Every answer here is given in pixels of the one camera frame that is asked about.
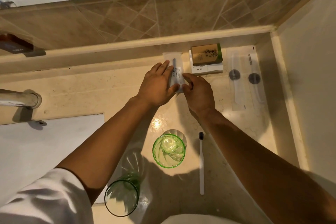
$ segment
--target white shirt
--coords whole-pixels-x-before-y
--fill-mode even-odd
[[[56,168],[21,189],[0,208],[0,224],[93,224],[89,197],[78,178]],[[182,214],[162,224],[238,224],[228,219]]]

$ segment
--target forearm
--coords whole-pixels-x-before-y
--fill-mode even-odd
[[[303,171],[250,138],[216,110],[199,114],[233,171],[274,223],[334,220],[335,200]]]
[[[137,97],[94,132],[57,167],[72,171],[83,183],[91,203],[114,172],[135,129],[150,107]]]

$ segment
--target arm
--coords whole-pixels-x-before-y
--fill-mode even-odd
[[[241,183],[274,222],[334,223],[336,200],[299,168],[246,135],[215,109],[210,84],[184,74],[189,108],[213,136]]]
[[[167,87],[173,66],[157,63],[148,71],[139,93],[56,167],[71,171],[82,182],[91,204],[111,178],[143,116],[166,103],[179,89]]]

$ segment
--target person's right arm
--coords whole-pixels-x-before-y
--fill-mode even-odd
[[[336,200],[299,168],[263,147],[215,109],[210,84],[183,74],[188,106],[274,224],[336,223]]]

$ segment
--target white sleeve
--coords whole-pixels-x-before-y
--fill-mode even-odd
[[[93,224],[89,197],[77,177],[56,168],[0,208],[0,224]]]

